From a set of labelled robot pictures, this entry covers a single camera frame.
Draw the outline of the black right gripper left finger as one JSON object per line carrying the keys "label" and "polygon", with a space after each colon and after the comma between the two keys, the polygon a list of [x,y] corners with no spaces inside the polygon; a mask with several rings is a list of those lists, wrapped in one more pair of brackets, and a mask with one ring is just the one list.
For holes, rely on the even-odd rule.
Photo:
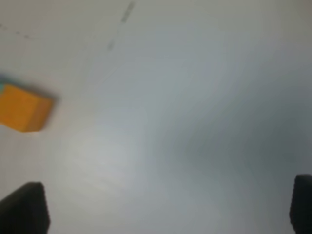
{"label": "black right gripper left finger", "polygon": [[44,185],[28,182],[0,201],[2,234],[46,234],[50,216]]}

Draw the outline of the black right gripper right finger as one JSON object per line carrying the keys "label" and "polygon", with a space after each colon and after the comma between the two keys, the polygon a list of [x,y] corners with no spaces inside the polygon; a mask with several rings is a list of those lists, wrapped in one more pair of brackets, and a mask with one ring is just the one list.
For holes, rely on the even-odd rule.
{"label": "black right gripper right finger", "polygon": [[297,175],[290,205],[290,223],[296,234],[312,233],[312,176]]}

